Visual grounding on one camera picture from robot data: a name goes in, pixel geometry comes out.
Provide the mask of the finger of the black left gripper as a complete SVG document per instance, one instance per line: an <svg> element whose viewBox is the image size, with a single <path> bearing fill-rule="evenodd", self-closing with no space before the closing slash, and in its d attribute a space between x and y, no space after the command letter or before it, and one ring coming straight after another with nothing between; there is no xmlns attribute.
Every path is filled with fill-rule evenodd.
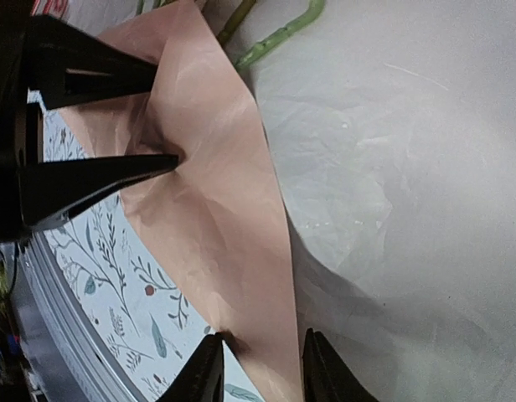
<svg viewBox="0 0 516 402"><path fill-rule="evenodd" d="M147 93L157 73L156 64L49 15L29 20L25 69L48 110Z"/></svg>
<svg viewBox="0 0 516 402"><path fill-rule="evenodd" d="M57 229L113 193L173 171L171 154L95 157L43 162L20 170L23 223Z"/></svg>

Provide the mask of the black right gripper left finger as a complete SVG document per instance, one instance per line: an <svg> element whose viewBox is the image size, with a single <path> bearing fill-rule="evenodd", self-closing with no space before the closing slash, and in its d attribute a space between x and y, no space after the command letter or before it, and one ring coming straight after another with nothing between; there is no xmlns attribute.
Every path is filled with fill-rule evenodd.
<svg viewBox="0 0 516 402"><path fill-rule="evenodd" d="M206 335L157 402L223 402L224 349L220 333Z"/></svg>

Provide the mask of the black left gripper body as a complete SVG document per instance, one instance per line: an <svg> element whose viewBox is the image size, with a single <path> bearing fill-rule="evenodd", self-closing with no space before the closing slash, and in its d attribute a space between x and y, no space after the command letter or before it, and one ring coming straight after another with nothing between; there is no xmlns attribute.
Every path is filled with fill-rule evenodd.
<svg viewBox="0 0 516 402"><path fill-rule="evenodd" d="M23 60L32 1L0 1L0 243L26 243L42 229L41 110L29 104Z"/></svg>

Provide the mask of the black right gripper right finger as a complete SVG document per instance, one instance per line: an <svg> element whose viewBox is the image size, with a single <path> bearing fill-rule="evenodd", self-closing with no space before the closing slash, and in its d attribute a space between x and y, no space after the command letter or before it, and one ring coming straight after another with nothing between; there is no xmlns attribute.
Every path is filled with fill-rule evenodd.
<svg viewBox="0 0 516 402"><path fill-rule="evenodd" d="M304 397L309 402L378 402L356 379L325 335L305 334L302 355Z"/></svg>

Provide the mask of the beige wrapping paper sheet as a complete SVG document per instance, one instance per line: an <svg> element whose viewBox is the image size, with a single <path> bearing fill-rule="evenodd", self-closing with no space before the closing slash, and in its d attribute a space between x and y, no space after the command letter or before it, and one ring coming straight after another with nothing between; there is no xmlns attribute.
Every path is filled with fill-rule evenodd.
<svg viewBox="0 0 516 402"><path fill-rule="evenodd" d="M516 1L72 1L159 64L148 95L62 109L45 155L177 152L49 243L101 343L157 399L225 332L224 399L300 401L304 333L381 401L516 401Z"/></svg>

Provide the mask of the blue fake flower stem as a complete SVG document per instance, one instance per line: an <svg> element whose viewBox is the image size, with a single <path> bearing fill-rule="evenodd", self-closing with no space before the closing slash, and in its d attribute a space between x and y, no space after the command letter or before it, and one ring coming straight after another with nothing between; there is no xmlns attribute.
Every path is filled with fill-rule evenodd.
<svg viewBox="0 0 516 402"><path fill-rule="evenodd" d="M217 40L221 46L225 46L230 41L237 28L255 6L255 3L256 0L242 0L240 2L217 35Z"/></svg>

